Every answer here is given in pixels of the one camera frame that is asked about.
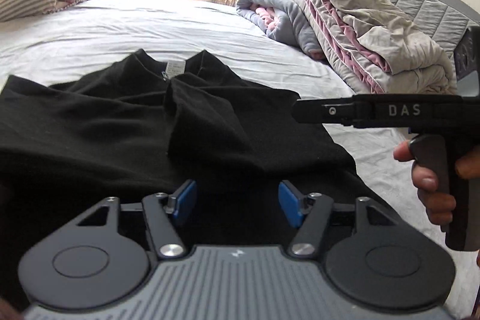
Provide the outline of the person right hand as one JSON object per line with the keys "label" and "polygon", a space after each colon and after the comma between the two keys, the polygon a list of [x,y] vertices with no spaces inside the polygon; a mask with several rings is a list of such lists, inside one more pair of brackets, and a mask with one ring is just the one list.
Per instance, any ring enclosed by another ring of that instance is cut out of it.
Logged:
{"label": "person right hand", "polygon": [[[439,179],[436,173],[416,162],[408,141],[403,141],[395,147],[393,158],[398,162],[413,161],[412,184],[417,188],[418,199],[424,205],[430,222],[437,226],[450,223],[453,220],[452,212],[456,208],[455,197],[439,192]],[[479,167],[479,146],[456,161],[456,173],[462,179],[478,179]]]}

